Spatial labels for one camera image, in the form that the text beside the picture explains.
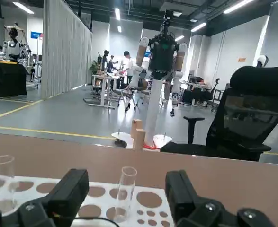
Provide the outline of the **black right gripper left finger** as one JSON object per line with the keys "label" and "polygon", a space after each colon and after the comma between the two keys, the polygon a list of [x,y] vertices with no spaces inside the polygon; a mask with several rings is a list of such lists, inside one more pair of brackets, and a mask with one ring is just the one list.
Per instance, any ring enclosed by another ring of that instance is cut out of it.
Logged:
{"label": "black right gripper left finger", "polygon": [[86,169],[70,169],[44,197],[24,202],[0,227],[70,227],[89,192]]}

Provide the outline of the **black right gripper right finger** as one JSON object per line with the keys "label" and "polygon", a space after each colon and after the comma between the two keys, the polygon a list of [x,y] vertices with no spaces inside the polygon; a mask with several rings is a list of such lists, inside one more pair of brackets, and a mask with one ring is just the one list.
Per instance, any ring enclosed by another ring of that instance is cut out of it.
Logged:
{"label": "black right gripper right finger", "polygon": [[166,173],[165,194],[177,227],[274,226],[259,210],[242,208],[234,215],[227,211],[221,202],[199,196],[184,170]]}

